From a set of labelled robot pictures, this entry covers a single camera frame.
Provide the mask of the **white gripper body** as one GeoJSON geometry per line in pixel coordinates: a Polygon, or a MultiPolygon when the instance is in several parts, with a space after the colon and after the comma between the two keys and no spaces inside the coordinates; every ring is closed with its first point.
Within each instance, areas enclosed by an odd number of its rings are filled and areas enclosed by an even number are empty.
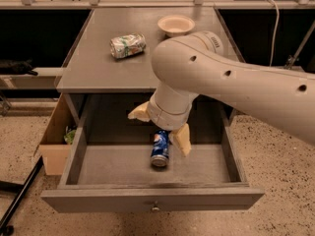
{"type": "Polygon", "coordinates": [[[159,83],[148,104],[150,119],[161,129],[180,129],[188,120],[197,93],[159,83]]]}

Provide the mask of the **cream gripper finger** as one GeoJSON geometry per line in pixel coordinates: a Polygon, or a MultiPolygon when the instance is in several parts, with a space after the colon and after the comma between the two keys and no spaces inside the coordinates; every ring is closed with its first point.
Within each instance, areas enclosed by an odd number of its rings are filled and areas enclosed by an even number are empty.
{"type": "Polygon", "coordinates": [[[143,122],[149,122],[151,120],[150,115],[148,113],[148,102],[142,103],[133,109],[129,114],[129,119],[138,119],[143,122]]]}
{"type": "Polygon", "coordinates": [[[185,123],[180,129],[171,131],[169,139],[184,156],[187,156],[190,153],[190,129],[187,123],[185,123]]]}

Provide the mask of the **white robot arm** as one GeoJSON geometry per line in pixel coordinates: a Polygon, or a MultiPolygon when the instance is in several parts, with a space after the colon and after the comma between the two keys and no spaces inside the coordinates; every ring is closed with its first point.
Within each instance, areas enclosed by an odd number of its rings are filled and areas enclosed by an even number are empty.
{"type": "Polygon", "coordinates": [[[205,95],[314,145],[315,76],[227,59],[215,37],[199,31],[161,42],[151,59],[157,89],[128,117],[169,131],[175,147],[188,154],[192,102],[205,95]]]}

